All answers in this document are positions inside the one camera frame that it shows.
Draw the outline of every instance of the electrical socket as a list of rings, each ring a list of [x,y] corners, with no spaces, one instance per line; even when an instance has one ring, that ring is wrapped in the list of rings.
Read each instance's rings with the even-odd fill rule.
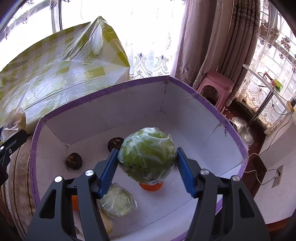
[[[273,182],[271,188],[277,186],[277,185],[280,183],[280,181],[281,181],[281,176],[282,176],[282,174],[283,174],[283,167],[284,167],[284,165],[281,165],[280,167],[277,168],[277,170],[281,173],[281,175],[278,176],[278,177],[276,177],[276,178],[274,179],[274,182]]]

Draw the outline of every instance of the yellow checkered cloth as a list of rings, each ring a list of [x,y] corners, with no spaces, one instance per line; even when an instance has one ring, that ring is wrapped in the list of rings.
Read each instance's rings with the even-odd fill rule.
[[[27,132],[32,133],[40,117],[51,110],[130,80],[129,69],[116,33],[102,17],[57,32],[0,72],[0,127],[12,110],[21,107]]]

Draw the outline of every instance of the white table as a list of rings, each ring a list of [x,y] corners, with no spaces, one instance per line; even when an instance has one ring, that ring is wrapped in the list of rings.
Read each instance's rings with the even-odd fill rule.
[[[253,136],[251,135],[249,131],[250,125],[257,119],[257,117],[261,114],[261,112],[264,110],[264,108],[267,106],[269,101],[272,99],[272,96],[274,95],[280,103],[285,107],[285,113],[290,112],[290,109],[287,107],[285,101],[280,97],[279,92],[271,86],[266,79],[262,78],[256,71],[250,66],[243,64],[243,67],[246,68],[248,71],[250,71],[253,75],[255,75],[270,91],[267,95],[267,97],[264,99],[262,104],[259,106],[258,110],[256,111],[255,115],[252,117],[252,119],[247,123],[244,119],[240,117],[233,117],[231,122],[234,123],[237,127],[237,132],[240,135],[240,137],[244,140],[244,142],[247,145],[252,145],[254,143]]]

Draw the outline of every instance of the purple tape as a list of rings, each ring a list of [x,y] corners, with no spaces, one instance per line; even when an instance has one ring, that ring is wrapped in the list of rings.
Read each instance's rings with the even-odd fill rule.
[[[228,130],[229,134],[237,144],[240,153],[243,156],[243,159],[245,160],[242,163],[242,166],[238,172],[238,176],[242,177],[244,170],[247,166],[247,160],[248,160],[248,152],[246,150],[246,147],[241,140],[238,133],[235,131],[235,129],[232,127],[232,125],[229,123],[229,121],[225,118],[224,115],[222,115],[208,100],[206,100],[202,95],[200,95],[196,90],[185,84],[184,82],[171,77],[171,76],[158,76],[158,77],[150,77],[150,78],[144,78],[139,80],[131,80],[123,83],[119,83],[110,87],[107,87],[105,89],[98,90],[97,92],[91,93],[89,95],[83,96],[79,99],[73,100],[69,103],[66,103],[57,109],[51,111],[47,115],[45,115],[43,118],[41,118],[37,124],[36,130],[34,132],[34,136],[32,139],[31,144],[31,156],[30,156],[30,174],[31,174],[31,186],[33,191],[33,199],[34,204],[37,206],[40,203],[40,197],[38,193],[38,187],[37,187],[37,179],[36,179],[36,153],[37,153],[37,142],[38,138],[41,132],[41,129],[44,125],[44,123],[53,118],[54,116],[59,115],[60,113],[69,110],[71,108],[74,108],[76,106],[82,105],[83,103],[92,101],[94,99],[97,99],[101,96],[108,95],[117,91],[120,91],[122,89],[130,88],[137,85],[144,85],[154,82],[172,82],[175,85],[179,86],[183,90],[185,90],[187,93],[192,95],[195,99],[197,99],[199,102],[201,102]],[[216,213],[218,213],[222,208],[222,200],[219,200],[216,205]],[[171,241],[182,241],[186,237],[187,232],[181,234],[180,236],[174,238]]]

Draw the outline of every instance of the pink plastic stool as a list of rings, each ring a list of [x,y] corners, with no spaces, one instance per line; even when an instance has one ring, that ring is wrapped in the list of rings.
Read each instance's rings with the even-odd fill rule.
[[[223,74],[220,74],[216,71],[209,71],[202,79],[197,92],[201,93],[202,89],[207,85],[210,85],[217,90],[219,94],[219,99],[215,107],[217,110],[222,112],[224,110],[226,101],[228,100],[228,97],[232,91],[233,82]]]

